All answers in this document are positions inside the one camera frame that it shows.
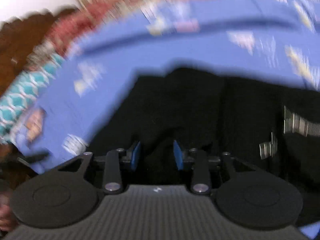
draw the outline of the printed pattern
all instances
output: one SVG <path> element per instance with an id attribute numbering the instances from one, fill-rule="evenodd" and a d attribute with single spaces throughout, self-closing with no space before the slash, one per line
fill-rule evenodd
<path id="1" fill-rule="evenodd" d="M 295 73 L 305 78 L 317 90 L 320 81 L 320 69 L 310 67 L 309 59 L 303 56 L 301 50 L 287 46 L 285 51 L 295 67 Z"/>
<path id="2" fill-rule="evenodd" d="M 74 87 L 76 93 L 81 97 L 88 89 L 95 90 L 95 82 L 101 78 L 102 68 L 87 63 L 79 64 L 78 68 L 82 78 L 74 81 Z"/>
<path id="3" fill-rule="evenodd" d="M 62 147 L 74 156 L 84 153 L 87 146 L 84 140 L 72 134 L 68 134 L 62 144 Z"/>
<path id="4" fill-rule="evenodd" d="M 56 70 L 63 62 L 57 54 L 52 60 L 40 67 L 39 71 L 23 72 L 20 74 L 0 100 L 0 138 L 15 124 L 25 109 L 37 99 L 42 88 L 49 85 L 54 79 Z"/>
<path id="5" fill-rule="evenodd" d="M 270 68 L 279 68 L 278 58 L 276 56 L 276 40 L 273 36 L 259 38 L 256 43 L 256 49 L 260 55 L 264 55 Z"/>
<path id="6" fill-rule="evenodd" d="M 255 38 L 252 32 L 228 32 L 229 40 L 253 54 Z"/>
<path id="7" fill-rule="evenodd" d="M 141 11 L 150 22 L 147 26 L 151 35 L 171 32 L 197 32 L 200 27 L 197 19 L 192 16 L 188 2 L 176 1 L 161 7 L 156 3 L 148 3 Z"/>
<path id="8" fill-rule="evenodd" d="M 306 13 L 306 11 L 303 9 L 303 7 L 297 2 L 297 1 L 294 1 L 293 2 L 293 5 L 294 7 L 296 8 L 298 14 L 299 14 L 299 17 L 301 19 L 301 22 L 309 29 L 311 30 L 312 32 L 314 32 L 315 30 L 315 27 L 312 23 L 312 21 L 310 20 L 308 14 Z"/>

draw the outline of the patterned fabric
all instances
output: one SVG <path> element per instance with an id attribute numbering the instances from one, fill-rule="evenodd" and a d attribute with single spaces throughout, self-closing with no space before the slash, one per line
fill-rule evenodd
<path id="1" fill-rule="evenodd" d="M 101 22 L 108 22 L 135 11 L 149 0 L 96 0 L 86 9 L 54 24 L 46 38 L 55 51 L 64 56 L 72 41 L 94 30 Z"/>
<path id="2" fill-rule="evenodd" d="M 0 139 L 6 141 L 5 135 L 15 124 L 23 111 L 37 99 L 42 89 L 54 78 L 57 68 L 63 62 L 58 54 L 39 71 L 22 72 L 8 88 L 0 100 Z"/>
<path id="3" fill-rule="evenodd" d="M 284 86 L 319 89 L 320 41 L 299 18 L 294 1 L 299 2 L 150 2 L 117 24 L 101 25 L 75 44 L 59 80 L 11 130 L 12 142 L 24 155 L 48 149 L 51 159 L 32 168 L 39 173 L 53 168 L 83 151 L 101 122 L 113 115 L 132 88 L 137 73 L 165 76 L 177 61 L 194 62 L 197 69 L 216 75 L 235 73 Z M 265 22 L 257 25 L 261 19 Z M 41 119 L 34 121 L 34 116 L 41 109 L 46 115 L 43 128 L 38 129 Z M 28 140 L 29 132 L 39 134 L 35 141 Z"/>
<path id="4" fill-rule="evenodd" d="M 33 53 L 27 58 L 28 64 L 25 66 L 26 71 L 38 71 L 43 65 L 48 62 L 55 49 L 50 41 L 45 41 L 43 44 L 34 47 Z"/>

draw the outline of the round black pad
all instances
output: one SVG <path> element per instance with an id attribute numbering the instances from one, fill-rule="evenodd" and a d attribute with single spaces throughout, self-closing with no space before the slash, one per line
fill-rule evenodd
<path id="1" fill-rule="evenodd" d="M 19 186 L 12 194 L 10 205 L 23 224 L 59 228 L 89 215 L 97 200 L 95 187 L 80 175 L 52 171 Z"/>
<path id="2" fill-rule="evenodd" d="M 294 224 L 303 200 L 290 183 L 263 172 L 238 173 L 217 191 L 216 203 L 231 221 L 255 229 Z"/>

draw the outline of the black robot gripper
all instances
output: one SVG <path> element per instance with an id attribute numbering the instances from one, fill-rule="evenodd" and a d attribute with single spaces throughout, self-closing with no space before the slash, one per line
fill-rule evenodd
<path id="1" fill-rule="evenodd" d="M 224 152 L 208 155 L 174 142 L 179 170 L 192 169 L 190 191 L 210 195 L 220 212 L 247 228 L 273 230 L 293 225 L 302 210 L 300 192 L 287 181 Z M 244 171 L 236 170 L 238 166 Z M 220 187 L 212 188 L 210 172 L 219 171 Z"/>
<path id="2" fill-rule="evenodd" d="M 35 228 L 74 224 L 95 210 L 101 195 L 122 192 L 119 163 L 135 170 L 139 151 L 140 143 L 135 142 L 128 150 L 112 150 L 97 160 L 91 152 L 85 152 L 20 185 L 11 197 L 12 212 L 22 224 Z M 103 186 L 96 188 L 89 181 L 94 176 L 94 165 L 102 160 Z"/>

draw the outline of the hand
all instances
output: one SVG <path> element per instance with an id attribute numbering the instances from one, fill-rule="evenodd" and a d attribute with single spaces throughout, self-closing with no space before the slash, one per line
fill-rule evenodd
<path id="1" fill-rule="evenodd" d="M 5 232 L 14 230 L 18 225 L 18 222 L 12 214 L 9 206 L 9 197 L 9 193 L 0 195 L 0 230 Z"/>

